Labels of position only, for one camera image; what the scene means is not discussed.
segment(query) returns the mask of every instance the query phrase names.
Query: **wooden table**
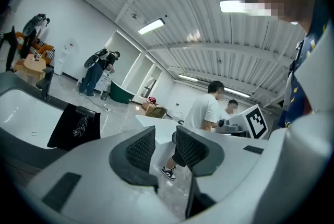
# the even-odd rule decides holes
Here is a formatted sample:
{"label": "wooden table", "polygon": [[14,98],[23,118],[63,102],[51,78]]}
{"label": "wooden table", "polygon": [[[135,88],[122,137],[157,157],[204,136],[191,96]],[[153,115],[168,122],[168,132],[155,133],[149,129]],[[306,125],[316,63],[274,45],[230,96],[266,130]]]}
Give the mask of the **wooden table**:
{"label": "wooden table", "polygon": [[43,69],[46,68],[46,63],[42,58],[37,58],[36,61],[33,61],[33,56],[33,54],[28,54],[26,60],[23,62],[25,74],[38,76],[41,80],[44,76]]}

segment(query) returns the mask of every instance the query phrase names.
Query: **red object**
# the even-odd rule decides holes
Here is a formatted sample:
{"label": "red object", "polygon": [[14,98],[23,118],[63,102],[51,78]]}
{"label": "red object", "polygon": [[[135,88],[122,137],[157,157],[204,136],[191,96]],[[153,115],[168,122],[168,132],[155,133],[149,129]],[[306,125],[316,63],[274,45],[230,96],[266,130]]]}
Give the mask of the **red object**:
{"label": "red object", "polygon": [[156,104],[157,100],[154,97],[148,97],[148,100],[153,104]]}

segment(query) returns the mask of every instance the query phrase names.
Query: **orange chair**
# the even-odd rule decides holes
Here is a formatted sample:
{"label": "orange chair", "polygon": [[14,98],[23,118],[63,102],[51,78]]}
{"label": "orange chair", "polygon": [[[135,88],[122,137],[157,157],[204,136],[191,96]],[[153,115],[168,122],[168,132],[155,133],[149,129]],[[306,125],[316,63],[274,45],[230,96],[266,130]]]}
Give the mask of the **orange chair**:
{"label": "orange chair", "polygon": [[[21,32],[16,32],[16,37],[25,39],[25,36]],[[49,64],[51,62],[51,59],[46,57],[46,51],[53,50],[53,48],[54,48],[53,46],[50,46],[48,44],[44,44],[43,46],[39,46],[37,43],[35,43],[35,44],[32,45],[32,47],[34,49],[38,50],[39,54],[42,54],[42,59],[45,60],[46,64]],[[22,45],[17,44],[17,49],[22,50]]]}

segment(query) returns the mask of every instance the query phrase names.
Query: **gray mesh gripper pad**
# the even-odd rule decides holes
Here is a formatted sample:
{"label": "gray mesh gripper pad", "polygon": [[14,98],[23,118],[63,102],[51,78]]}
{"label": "gray mesh gripper pad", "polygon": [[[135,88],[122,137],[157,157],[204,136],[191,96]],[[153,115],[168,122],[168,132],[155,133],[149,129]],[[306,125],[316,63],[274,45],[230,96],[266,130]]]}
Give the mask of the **gray mesh gripper pad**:
{"label": "gray mesh gripper pad", "polygon": [[131,185],[153,186],[158,189],[158,179],[149,174],[151,158],[156,149],[156,128],[146,130],[116,145],[109,155],[113,171]]}
{"label": "gray mesh gripper pad", "polygon": [[177,150],[193,176],[212,175],[224,159],[222,147],[183,126],[176,131]]}

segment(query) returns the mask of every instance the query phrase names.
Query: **white sink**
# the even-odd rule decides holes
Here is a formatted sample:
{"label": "white sink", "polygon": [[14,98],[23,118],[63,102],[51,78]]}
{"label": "white sink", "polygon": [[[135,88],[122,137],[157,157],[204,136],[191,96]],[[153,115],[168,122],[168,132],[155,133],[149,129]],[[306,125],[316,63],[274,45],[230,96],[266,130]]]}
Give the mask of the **white sink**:
{"label": "white sink", "polygon": [[44,149],[63,110],[21,91],[10,90],[0,96],[0,126],[5,131]]}

